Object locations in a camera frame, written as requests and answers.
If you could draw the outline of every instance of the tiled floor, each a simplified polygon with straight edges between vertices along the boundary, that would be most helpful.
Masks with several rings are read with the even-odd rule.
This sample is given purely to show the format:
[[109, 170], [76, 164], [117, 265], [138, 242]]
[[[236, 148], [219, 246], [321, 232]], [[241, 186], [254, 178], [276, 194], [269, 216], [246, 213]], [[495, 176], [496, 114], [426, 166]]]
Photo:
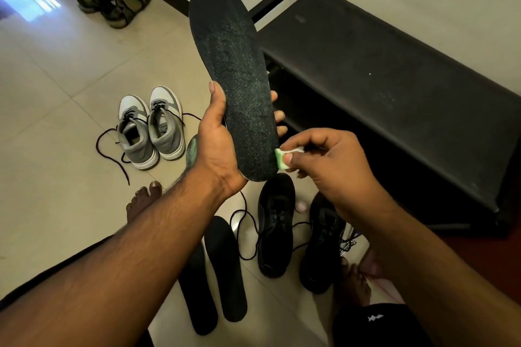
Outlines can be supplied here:
[[[209, 76], [192, 41], [188, 19], [162, 0], [153, 0], [129, 28], [114, 30], [99, 14], [85, 15], [75, 0], [27, 22], [18, 15], [0, 21], [0, 295], [94, 242], [114, 233], [126, 221], [125, 205], [137, 188], [153, 179], [171, 185], [185, 167], [184, 158], [162, 160], [149, 172], [126, 165], [130, 186], [114, 163], [95, 151], [96, 138], [117, 123], [121, 97], [147, 99], [157, 85], [170, 87], [183, 110], [202, 116], [208, 101]], [[186, 139], [198, 121], [186, 116]], [[114, 158], [121, 151], [110, 136], [102, 150]], [[316, 187], [296, 180], [299, 198], [311, 202]], [[244, 189], [256, 209], [262, 184]], [[243, 208], [242, 198], [229, 199], [218, 215], [228, 220]], [[307, 214], [296, 215], [296, 220]], [[295, 244], [305, 242], [309, 228], [296, 228]], [[241, 250], [254, 250], [251, 222], [241, 228]], [[349, 253], [360, 260], [363, 238]], [[199, 337], [192, 330], [179, 285], [166, 299], [150, 330], [156, 346], [182, 341], [183, 346], [259, 345], [320, 346], [328, 342], [332, 290], [314, 297], [298, 280], [304, 249], [296, 251], [280, 279], [263, 277], [256, 261], [243, 262], [249, 300], [239, 323], [222, 316], [216, 330]], [[218, 290], [210, 263], [208, 277]], [[378, 300], [386, 300], [374, 292]]]

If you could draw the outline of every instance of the black insole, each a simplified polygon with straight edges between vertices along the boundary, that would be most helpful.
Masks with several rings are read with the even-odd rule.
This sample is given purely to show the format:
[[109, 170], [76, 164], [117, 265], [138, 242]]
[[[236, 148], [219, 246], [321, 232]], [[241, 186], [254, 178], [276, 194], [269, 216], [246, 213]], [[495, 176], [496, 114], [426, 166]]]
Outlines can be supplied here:
[[201, 336], [209, 334], [217, 326], [217, 309], [208, 287], [204, 258], [204, 248], [199, 243], [179, 276], [192, 326]]
[[268, 180], [278, 172], [279, 140], [255, 25], [241, 0], [190, 0], [189, 19], [199, 55], [226, 94], [239, 170], [251, 181]]
[[244, 284], [242, 283], [239, 246], [231, 226], [219, 216], [214, 216], [204, 233], [206, 252], [212, 262], [219, 285], [223, 314], [236, 323], [248, 310]]

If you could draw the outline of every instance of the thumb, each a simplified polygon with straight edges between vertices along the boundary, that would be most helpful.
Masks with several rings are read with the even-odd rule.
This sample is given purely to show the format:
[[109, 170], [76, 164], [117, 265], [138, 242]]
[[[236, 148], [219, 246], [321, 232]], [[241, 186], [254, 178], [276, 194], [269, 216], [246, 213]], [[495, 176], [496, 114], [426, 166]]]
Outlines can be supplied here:
[[216, 81], [210, 81], [209, 88], [212, 98], [210, 99], [210, 105], [206, 109], [202, 121], [207, 124], [221, 125], [221, 121], [225, 115], [226, 96]]
[[307, 152], [291, 152], [289, 154], [284, 154], [282, 160], [287, 166], [300, 169], [306, 172], [310, 177], [313, 177], [318, 157]]

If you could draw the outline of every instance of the green sponge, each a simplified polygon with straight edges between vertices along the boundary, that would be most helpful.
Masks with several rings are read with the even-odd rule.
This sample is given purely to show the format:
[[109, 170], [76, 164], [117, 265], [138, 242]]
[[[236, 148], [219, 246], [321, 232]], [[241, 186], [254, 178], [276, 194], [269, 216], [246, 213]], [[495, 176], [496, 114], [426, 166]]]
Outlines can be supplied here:
[[277, 166], [279, 167], [279, 170], [287, 170], [290, 168], [282, 161], [282, 156], [284, 154], [289, 154], [290, 152], [304, 152], [304, 147], [297, 147], [289, 151], [283, 151], [280, 148], [275, 148], [275, 156], [277, 157]]

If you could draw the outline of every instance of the hand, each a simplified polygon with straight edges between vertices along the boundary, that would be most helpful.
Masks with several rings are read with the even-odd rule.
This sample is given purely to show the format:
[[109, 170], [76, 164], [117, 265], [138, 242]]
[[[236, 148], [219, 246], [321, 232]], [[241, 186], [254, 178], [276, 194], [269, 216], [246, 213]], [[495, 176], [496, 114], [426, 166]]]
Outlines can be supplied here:
[[[209, 84], [212, 99], [210, 106], [199, 124], [198, 153], [194, 167], [204, 167], [217, 177], [224, 188], [224, 199], [238, 193], [247, 183], [239, 172], [235, 148], [230, 132], [221, 123], [226, 108], [226, 98], [221, 86], [215, 81]], [[277, 93], [271, 91], [271, 101], [277, 100]], [[284, 119], [282, 111], [275, 112], [275, 122]], [[277, 133], [283, 136], [286, 126], [277, 126]]]
[[348, 222], [353, 215], [382, 211], [382, 206], [396, 206], [374, 177], [364, 150], [355, 134], [345, 130], [314, 128], [288, 139], [280, 148], [298, 146], [316, 149], [285, 154], [288, 171], [299, 169], [298, 178], [309, 175], [318, 190], [331, 201]]

